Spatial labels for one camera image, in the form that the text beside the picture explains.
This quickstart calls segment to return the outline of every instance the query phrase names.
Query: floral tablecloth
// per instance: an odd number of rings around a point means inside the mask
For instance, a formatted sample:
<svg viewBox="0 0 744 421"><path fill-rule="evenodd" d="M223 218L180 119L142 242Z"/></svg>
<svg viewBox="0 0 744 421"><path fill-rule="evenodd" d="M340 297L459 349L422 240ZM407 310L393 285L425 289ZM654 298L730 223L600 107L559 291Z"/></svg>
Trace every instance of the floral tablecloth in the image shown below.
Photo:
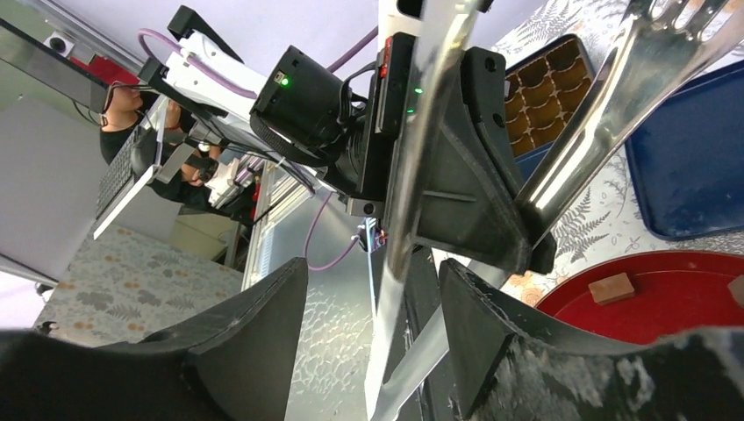
<svg viewBox="0 0 744 421"><path fill-rule="evenodd" d="M741 6L742 1L734 0L725 11ZM661 0L657 5L664 6L667 2ZM594 67L598 68L627 3L627 0L549 0L492 49L503 54L509 66L525 59L552 39L575 33L584 43ZM701 3L702 0L690 0L693 7ZM739 45L708 71L742 59L744 45ZM649 233L640 216L625 149L620 149L604 166L555 226L553 234L558 242L554 271L545 276L515 275L504 285L503 291L535 305L571 275L628 254L667 249L744 254L744 232L681 242L664 241ZM446 253L435 254L436 260L445 257L455 257L465 264L469 262Z"/></svg>

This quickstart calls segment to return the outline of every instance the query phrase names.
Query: blue tray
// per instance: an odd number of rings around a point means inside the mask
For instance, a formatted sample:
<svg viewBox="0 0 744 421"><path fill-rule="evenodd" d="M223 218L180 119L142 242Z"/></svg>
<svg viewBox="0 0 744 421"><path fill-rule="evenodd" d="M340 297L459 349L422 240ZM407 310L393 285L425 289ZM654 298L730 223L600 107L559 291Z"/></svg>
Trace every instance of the blue tray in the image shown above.
<svg viewBox="0 0 744 421"><path fill-rule="evenodd" d="M685 85L626 150L640 214L655 236L744 228L744 62Z"/></svg>

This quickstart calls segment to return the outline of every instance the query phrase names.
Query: wooden block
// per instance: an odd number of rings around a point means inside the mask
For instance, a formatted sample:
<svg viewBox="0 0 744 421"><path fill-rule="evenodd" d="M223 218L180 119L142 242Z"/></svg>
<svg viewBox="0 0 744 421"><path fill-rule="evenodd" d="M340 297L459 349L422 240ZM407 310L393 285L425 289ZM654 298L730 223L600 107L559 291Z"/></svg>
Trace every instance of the wooden block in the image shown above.
<svg viewBox="0 0 744 421"><path fill-rule="evenodd" d="M594 302L600 305L614 303L635 295L635 289L626 274L617 274L589 284Z"/></svg>
<svg viewBox="0 0 744 421"><path fill-rule="evenodd" d="M731 281L728 284L728 290L731 292L733 300L742 308L744 308L744 275Z"/></svg>

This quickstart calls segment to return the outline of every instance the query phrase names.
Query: laptop keyboard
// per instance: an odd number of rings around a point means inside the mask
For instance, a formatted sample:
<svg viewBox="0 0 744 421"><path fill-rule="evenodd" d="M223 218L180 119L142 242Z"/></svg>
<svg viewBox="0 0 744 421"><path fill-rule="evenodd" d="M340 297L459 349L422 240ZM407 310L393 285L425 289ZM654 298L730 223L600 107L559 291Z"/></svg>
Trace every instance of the laptop keyboard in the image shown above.
<svg viewBox="0 0 744 421"><path fill-rule="evenodd" d="M139 126L135 128L129 139L124 142L118 151L114 161L109 165L106 175L98 184L98 199L96 206L96 218L100 218L106 212L114 198L121 192L126 184L134 177L132 172L132 146L139 134Z"/></svg>

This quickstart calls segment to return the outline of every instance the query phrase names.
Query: silver utensil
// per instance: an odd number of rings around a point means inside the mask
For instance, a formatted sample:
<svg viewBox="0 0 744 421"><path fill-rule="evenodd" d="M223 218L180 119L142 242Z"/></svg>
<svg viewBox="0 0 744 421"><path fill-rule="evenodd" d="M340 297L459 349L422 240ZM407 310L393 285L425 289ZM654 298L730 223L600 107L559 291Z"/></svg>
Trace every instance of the silver utensil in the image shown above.
<svg viewBox="0 0 744 421"><path fill-rule="evenodd" d="M587 96L515 199L534 244L547 234L599 169L664 99L744 39L744 4L735 6L737 0L705 0L684 25L679 25L680 14L688 0L675 0L658 17L651 14L654 3L655 0L631 0L618 36ZM733 9L729 19L709 39L703 40L703 30L726 7ZM447 49L439 50L439 54L447 54ZM446 80L443 68L421 70L424 79L428 78L434 86L437 81ZM435 98L421 100L434 101ZM411 127L412 132L406 135L416 134L413 139L424 142L426 137L422 133L436 126L437 116L429 113L417 118L419 121ZM421 161L423 151L422 146L405 149L403 161ZM418 176L417 171L401 167L397 182L415 185ZM406 201L411 197L392 199ZM401 218L412 218L412 214ZM407 235L410 232L402 232L396 238L405 239ZM404 251L405 247L389 249L388 253L395 255L386 256L386 259L398 264L397 268L386 267L388 271L399 272L400 267L406 266L400 263L409 258ZM502 285L508 275L501 274L494 285ZM393 284L383 277L381 308L399 308L399 301L383 304L383 300L397 298L396 294L389 293L392 289L402 289L400 279L393 277L392 280L398 282ZM392 325L388 323L383 329L392 332L395 318ZM374 410L374 414L368 414L370 419L388 421L397 417L403 403L448 352L445 338L439 308L383 385L379 396L374 396L378 397L376 405L370 404L368 396L368 408ZM373 342L370 360L379 359L375 352L380 350Z"/></svg>

